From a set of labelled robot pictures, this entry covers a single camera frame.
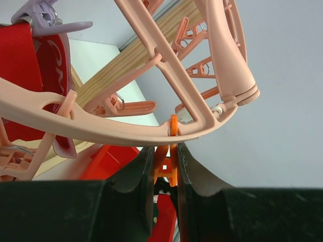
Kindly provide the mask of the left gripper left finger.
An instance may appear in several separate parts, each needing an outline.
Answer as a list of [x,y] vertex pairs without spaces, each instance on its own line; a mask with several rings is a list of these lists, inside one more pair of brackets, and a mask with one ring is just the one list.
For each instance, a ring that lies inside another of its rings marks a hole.
[[154,148],[106,180],[1,183],[1,241],[147,241]]

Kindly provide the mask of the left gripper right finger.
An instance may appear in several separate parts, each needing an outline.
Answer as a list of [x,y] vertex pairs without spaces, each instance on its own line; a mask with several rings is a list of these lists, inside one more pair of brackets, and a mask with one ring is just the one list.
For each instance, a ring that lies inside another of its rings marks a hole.
[[322,241],[322,189],[235,188],[177,153],[181,241]]

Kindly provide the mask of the pink round clip hanger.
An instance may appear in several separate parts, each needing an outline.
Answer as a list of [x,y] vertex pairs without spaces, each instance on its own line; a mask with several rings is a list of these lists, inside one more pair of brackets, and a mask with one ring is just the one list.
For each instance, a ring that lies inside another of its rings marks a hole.
[[[84,106],[1,78],[1,181],[31,180],[56,136],[93,144],[159,146],[197,139],[223,126],[260,94],[247,64],[235,1],[194,1],[201,19],[184,16],[168,42],[153,19],[161,1],[116,1],[149,59]],[[7,121],[44,132],[11,142]]]

